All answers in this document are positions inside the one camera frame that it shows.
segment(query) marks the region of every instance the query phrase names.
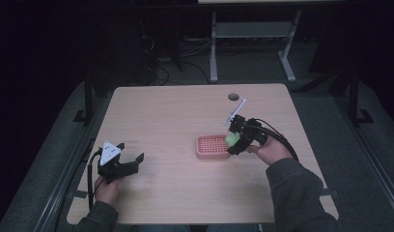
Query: sleeve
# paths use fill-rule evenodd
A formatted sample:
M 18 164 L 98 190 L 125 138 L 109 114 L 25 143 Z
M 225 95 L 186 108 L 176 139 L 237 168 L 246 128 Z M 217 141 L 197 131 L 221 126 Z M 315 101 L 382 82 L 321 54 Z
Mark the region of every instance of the sleeve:
M 113 231 L 118 215 L 119 214 L 112 206 L 97 201 L 92 207 L 92 211 L 74 227 L 73 232 Z
M 321 179 L 294 159 L 267 169 L 277 231 L 340 231 L 335 217 L 320 202 Z

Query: pink basket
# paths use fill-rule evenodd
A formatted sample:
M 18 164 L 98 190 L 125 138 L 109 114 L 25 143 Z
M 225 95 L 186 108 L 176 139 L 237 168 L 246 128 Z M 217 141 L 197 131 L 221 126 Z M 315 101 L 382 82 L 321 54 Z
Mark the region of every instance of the pink basket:
M 206 159 L 226 159 L 230 157 L 225 144 L 225 134 L 199 135 L 197 137 L 196 148 L 197 158 Z

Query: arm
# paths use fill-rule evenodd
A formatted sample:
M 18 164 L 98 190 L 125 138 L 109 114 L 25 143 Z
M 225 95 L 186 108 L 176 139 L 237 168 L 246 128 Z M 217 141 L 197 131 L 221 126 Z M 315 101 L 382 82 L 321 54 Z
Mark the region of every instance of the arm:
M 115 180 L 107 185 L 102 177 L 95 181 L 98 189 L 95 192 L 96 203 L 92 211 L 79 221 L 73 229 L 75 232 L 93 231 L 113 231 L 113 227 L 118 219 L 118 213 L 113 208 L 119 193 L 119 185 L 123 179 Z
M 266 164 L 277 231 L 339 231 L 337 220 L 320 203 L 321 179 L 294 160 L 277 140 L 268 137 L 263 147 L 248 152 Z

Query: green ball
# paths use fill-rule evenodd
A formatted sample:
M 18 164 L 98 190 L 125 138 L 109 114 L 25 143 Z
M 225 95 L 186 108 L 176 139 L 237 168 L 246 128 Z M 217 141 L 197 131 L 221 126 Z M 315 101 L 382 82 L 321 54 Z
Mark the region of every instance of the green ball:
M 225 137 L 225 144 L 227 145 L 227 148 L 234 146 L 234 144 L 236 144 L 237 141 L 239 141 L 239 133 L 237 133 L 237 132 L 236 133 L 229 133 Z

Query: perforated basket bottom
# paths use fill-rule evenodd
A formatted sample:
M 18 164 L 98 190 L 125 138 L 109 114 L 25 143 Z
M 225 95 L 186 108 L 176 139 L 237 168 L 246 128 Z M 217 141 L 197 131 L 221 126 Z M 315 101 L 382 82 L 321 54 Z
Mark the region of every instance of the perforated basket bottom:
M 218 159 L 228 158 L 225 144 L 225 134 L 200 135 L 197 137 L 197 157 L 199 159 Z

